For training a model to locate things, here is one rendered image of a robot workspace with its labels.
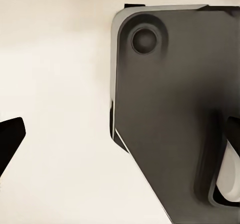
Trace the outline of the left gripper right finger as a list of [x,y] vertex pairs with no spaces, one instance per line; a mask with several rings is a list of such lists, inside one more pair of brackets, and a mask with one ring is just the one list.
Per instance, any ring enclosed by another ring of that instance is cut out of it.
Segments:
[[229,117],[227,119],[224,135],[227,141],[233,146],[236,153],[240,156],[240,119]]

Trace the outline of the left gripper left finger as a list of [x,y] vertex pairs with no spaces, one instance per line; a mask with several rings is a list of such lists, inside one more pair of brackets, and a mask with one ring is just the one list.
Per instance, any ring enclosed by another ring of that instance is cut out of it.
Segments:
[[25,136],[26,129],[21,117],[0,123],[0,177]]

